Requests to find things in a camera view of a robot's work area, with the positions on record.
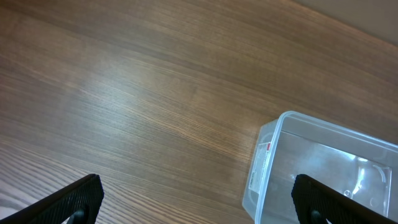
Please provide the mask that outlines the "clear plastic container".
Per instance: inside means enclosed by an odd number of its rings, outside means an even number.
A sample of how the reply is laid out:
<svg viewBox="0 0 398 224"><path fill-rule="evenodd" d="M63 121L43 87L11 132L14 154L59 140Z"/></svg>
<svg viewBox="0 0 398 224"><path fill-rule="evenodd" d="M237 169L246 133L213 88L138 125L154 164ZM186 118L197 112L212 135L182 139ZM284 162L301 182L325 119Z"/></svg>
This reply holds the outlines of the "clear plastic container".
<svg viewBox="0 0 398 224"><path fill-rule="evenodd" d="M259 130L243 196L255 223L298 223L291 197L305 174L397 220L397 145L296 111Z"/></svg>

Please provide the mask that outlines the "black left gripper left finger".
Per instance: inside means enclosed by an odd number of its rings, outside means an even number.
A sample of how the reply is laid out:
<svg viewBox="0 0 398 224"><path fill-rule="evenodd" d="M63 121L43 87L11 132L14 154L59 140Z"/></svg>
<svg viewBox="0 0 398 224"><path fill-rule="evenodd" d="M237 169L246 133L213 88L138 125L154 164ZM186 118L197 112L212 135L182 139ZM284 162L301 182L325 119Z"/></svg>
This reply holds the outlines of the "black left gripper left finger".
<svg viewBox="0 0 398 224"><path fill-rule="evenodd" d="M1 220L1 224L95 223L104 190L98 174L78 181Z"/></svg>

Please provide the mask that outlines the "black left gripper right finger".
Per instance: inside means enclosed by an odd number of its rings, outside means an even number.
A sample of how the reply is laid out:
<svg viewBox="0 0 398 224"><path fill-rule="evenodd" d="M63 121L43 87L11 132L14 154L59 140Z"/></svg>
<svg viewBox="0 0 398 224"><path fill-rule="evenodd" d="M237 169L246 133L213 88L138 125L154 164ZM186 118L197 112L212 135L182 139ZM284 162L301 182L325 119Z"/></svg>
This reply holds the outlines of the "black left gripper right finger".
<svg viewBox="0 0 398 224"><path fill-rule="evenodd" d="M300 224L397 224L305 174L291 196Z"/></svg>

